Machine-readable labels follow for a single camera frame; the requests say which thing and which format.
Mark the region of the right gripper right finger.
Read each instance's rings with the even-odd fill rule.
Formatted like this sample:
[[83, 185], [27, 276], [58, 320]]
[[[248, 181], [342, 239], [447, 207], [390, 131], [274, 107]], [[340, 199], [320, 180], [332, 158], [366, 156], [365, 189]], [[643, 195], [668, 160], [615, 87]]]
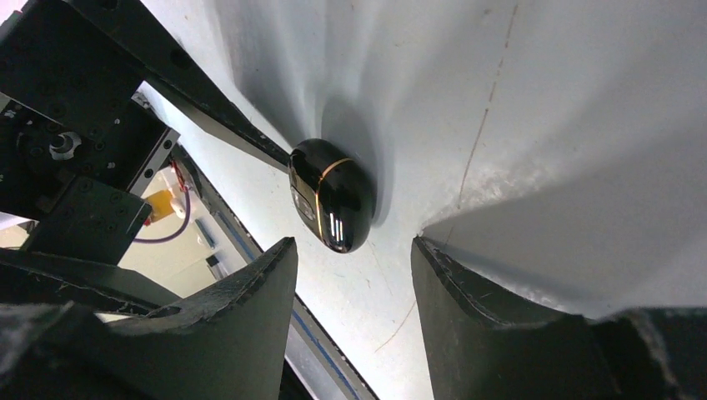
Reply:
[[703, 399], [706, 311], [639, 307], [589, 319], [532, 302], [429, 240], [411, 248], [437, 399]]

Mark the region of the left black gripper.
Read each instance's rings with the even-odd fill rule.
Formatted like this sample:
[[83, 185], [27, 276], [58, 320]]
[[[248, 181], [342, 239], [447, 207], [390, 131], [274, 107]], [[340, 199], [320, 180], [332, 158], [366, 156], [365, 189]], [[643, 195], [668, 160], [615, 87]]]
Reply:
[[109, 264], [148, 220], [143, 193], [178, 134], [134, 100], [141, 78], [90, 23], [203, 131], [288, 171], [288, 153], [142, 2], [26, 2], [1, 26], [1, 209], [38, 228], [29, 252], [1, 250], [1, 302], [174, 315], [180, 296]]

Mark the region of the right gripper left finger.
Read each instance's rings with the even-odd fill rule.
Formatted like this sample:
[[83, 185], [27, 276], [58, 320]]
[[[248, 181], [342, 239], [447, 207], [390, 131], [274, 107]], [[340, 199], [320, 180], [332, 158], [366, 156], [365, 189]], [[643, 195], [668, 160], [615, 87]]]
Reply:
[[246, 267], [145, 317], [75, 302], [1, 307], [4, 399], [275, 399], [298, 252], [284, 237]]

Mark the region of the black earbud charging case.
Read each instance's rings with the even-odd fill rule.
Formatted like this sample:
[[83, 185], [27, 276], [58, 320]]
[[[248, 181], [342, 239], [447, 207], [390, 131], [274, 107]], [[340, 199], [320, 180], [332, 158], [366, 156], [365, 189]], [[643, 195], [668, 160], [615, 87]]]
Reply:
[[288, 178], [298, 215], [326, 248], [345, 254], [364, 244], [375, 191], [354, 158], [326, 140], [310, 138], [290, 153]]

